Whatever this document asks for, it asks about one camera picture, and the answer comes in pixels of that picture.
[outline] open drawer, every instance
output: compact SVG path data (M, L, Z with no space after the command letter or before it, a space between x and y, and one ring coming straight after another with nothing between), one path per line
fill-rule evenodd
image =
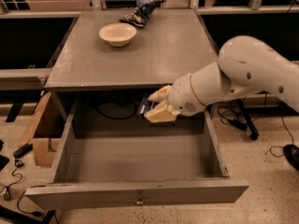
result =
M115 119L134 114L140 99L124 100L146 91L113 92L82 93L73 103L51 181L26 191L40 207L233 203L248 188L229 178L207 111L175 125L153 125L138 115ZM121 106L101 101L119 92Z

